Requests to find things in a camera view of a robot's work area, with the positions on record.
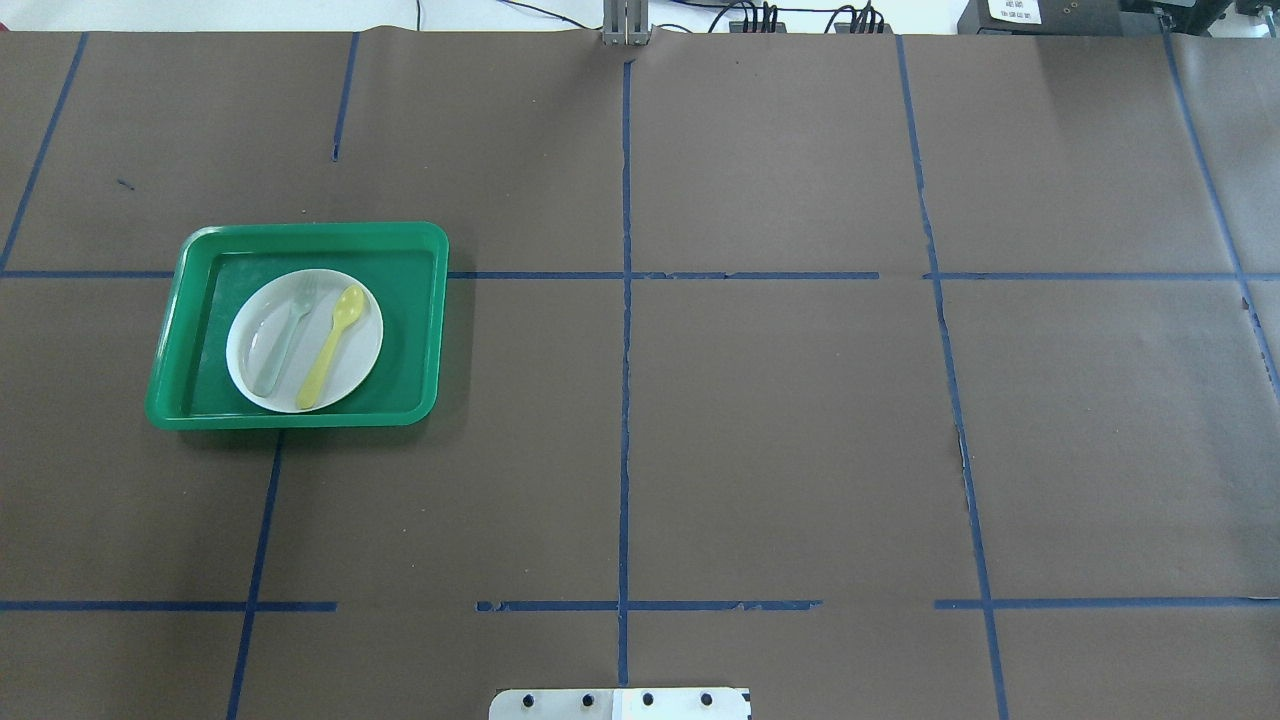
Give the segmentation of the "green plastic tray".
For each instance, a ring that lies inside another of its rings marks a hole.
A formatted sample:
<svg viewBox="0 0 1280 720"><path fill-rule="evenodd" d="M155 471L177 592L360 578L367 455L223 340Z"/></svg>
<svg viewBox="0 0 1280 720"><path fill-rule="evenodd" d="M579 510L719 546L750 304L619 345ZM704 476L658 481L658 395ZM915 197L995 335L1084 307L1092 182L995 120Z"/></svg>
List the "green plastic tray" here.
<svg viewBox="0 0 1280 720"><path fill-rule="evenodd" d="M442 365L449 241L429 222L220 225L180 250L145 411L166 430L404 427L433 409ZM347 398L316 413L270 413L227 369L242 304L280 275L310 268L362 282L384 319L381 354Z"/></svg>

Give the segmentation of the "black power strip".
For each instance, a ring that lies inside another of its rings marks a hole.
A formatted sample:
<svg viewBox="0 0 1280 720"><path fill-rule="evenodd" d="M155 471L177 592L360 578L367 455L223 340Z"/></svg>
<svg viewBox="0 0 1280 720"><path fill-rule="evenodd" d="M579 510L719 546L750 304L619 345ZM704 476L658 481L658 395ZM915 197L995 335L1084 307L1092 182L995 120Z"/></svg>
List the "black power strip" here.
<svg viewBox="0 0 1280 720"><path fill-rule="evenodd" d="M740 6L742 18L728 20L727 28L735 35L781 35L786 33L786 24L781 20L781 8L772 3L755 4L741 1L731 5Z"/></svg>
<svg viewBox="0 0 1280 720"><path fill-rule="evenodd" d="M831 13L826 33L835 35L891 35L892 28L873 1L860 6L846 4Z"/></svg>

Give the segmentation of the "black box device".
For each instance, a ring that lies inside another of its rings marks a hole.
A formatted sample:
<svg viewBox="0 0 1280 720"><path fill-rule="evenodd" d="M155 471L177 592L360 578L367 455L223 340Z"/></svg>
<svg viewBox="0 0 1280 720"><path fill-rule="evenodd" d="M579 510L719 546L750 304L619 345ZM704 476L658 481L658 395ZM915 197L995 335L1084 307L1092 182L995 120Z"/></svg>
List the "black box device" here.
<svg viewBox="0 0 1280 720"><path fill-rule="evenodd" d="M1161 20L1124 1L969 1L959 35L1139 37L1160 35Z"/></svg>

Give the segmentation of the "aluminium frame post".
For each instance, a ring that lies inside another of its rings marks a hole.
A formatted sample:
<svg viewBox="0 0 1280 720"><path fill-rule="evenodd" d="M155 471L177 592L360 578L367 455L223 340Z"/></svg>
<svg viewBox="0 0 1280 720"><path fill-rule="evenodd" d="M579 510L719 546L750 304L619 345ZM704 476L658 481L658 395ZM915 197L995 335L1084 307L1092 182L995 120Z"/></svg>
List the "aluminium frame post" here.
<svg viewBox="0 0 1280 720"><path fill-rule="evenodd" d="M652 38L648 0L604 0L602 42L605 46L643 46Z"/></svg>

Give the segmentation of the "pale green plastic fork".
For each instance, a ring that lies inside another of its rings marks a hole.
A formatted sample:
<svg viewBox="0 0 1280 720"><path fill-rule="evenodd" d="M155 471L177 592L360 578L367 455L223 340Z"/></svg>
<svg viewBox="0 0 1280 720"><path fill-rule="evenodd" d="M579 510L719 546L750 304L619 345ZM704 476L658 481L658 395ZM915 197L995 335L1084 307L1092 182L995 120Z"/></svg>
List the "pale green plastic fork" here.
<svg viewBox="0 0 1280 720"><path fill-rule="evenodd" d="M271 346L253 384L250 387L255 396L269 397L275 392L284 372L285 360L288 359L291 348L294 343L294 337L302 320L314 310L316 296L317 281L314 275L302 274L294 283L294 292L291 296L288 315L282 325L280 333Z"/></svg>

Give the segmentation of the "white round plate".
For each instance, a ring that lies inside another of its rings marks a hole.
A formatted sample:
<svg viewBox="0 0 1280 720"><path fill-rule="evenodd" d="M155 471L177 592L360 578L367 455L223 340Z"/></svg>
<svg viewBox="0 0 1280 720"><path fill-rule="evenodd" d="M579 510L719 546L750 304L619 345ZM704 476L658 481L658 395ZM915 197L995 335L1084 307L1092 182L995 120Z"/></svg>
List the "white round plate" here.
<svg viewBox="0 0 1280 720"><path fill-rule="evenodd" d="M302 274L314 275L317 281L314 310L300 325L275 392L269 397L257 397L250 387L280 333L294 283ZM365 313L344 333L317 406L300 411L294 397L329 332L332 307L349 284L365 288ZM236 388L259 407L284 414L316 413L347 398L371 375L381 354L384 334L381 307L362 282L334 269L302 269L269 281L242 304L230 323L225 342L227 369Z"/></svg>

